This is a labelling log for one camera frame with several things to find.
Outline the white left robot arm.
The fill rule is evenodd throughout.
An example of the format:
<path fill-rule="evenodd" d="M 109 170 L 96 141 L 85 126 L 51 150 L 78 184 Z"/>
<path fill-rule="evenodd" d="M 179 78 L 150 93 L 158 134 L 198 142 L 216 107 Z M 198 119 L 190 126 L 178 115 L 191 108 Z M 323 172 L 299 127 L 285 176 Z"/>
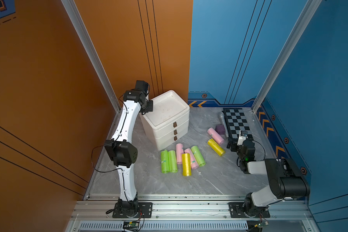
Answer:
<path fill-rule="evenodd" d="M 104 144 L 104 148 L 116 166 L 119 175 L 120 196 L 114 212 L 128 218 L 135 217 L 139 208 L 134 183 L 134 164 L 137 160 L 138 150 L 131 143 L 132 132 L 137 116 L 140 113 L 153 110 L 152 101 L 148 99 L 148 94 L 148 88 L 143 87 L 136 87 L 124 93 L 119 123 L 112 138 Z"/>

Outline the yellow trash bag roll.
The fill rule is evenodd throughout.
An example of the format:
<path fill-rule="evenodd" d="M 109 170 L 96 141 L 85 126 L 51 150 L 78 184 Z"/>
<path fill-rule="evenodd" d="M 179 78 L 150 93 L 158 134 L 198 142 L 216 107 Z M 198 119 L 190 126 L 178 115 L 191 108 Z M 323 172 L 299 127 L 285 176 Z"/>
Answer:
<path fill-rule="evenodd" d="M 184 177 L 191 176 L 191 157 L 189 153 L 182 154 L 182 169 Z"/>
<path fill-rule="evenodd" d="M 225 154 L 225 150 L 214 140 L 209 139 L 207 144 L 221 157 Z"/>

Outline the white three-drawer storage box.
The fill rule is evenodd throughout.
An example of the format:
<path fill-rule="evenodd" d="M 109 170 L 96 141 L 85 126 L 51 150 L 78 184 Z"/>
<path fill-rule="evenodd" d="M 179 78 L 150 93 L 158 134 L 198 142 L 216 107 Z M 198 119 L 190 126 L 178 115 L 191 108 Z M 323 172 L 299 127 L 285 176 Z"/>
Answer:
<path fill-rule="evenodd" d="M 153 100 L 153 111 L 140 115 L 146 136 L 163 150 L 188 133 L 189 105 L 173 90 Z"/>

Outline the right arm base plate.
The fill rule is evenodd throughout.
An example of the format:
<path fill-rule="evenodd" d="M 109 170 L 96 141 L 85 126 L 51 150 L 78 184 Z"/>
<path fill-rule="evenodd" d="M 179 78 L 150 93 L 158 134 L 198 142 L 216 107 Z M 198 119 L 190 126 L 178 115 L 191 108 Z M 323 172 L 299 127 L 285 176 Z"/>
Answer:
<path fill-rule="evenodd" d="M 270 218 L 267 207 L 257 207 L 254 204 L 245 205 L 242 202 L 230 202 L 228 205 L 232 218 Z"/>

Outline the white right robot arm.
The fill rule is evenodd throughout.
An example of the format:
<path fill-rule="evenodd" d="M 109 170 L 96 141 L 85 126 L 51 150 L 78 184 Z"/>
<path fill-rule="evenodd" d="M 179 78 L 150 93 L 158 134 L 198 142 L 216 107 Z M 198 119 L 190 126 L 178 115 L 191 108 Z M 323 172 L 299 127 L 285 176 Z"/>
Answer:
<path fill-rule="evenodd" d="M 255 160 L 255 141 L 246 139 L 236 147 L 238 166 L 244 174 L 264 175 L 268 184 L 248 193 L 241 202 L 229 203 L 232 218 L 269 217 L 270 205 L 285 198 L 300 199 L 310 195 L 310 186 L 292 159 Z"/>

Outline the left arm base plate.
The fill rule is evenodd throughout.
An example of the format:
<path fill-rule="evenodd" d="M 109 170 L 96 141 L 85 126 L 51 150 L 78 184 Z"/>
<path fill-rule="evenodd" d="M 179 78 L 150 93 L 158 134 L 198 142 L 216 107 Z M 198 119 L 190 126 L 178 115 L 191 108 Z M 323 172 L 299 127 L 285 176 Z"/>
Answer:
<path fill-rule="evenodd" d="M 138 208 L 135 213 L 132 210 L 123 209 L 118 206 L 119 203 L 116 203 L 113 213 L 111 213 L 113 218 L 136 218 L 140 217 L 142 213 L 142 217 L 145 219 L 152 217 L 152 207 L 153 203 L 149 202 L 139 202 Z"/>

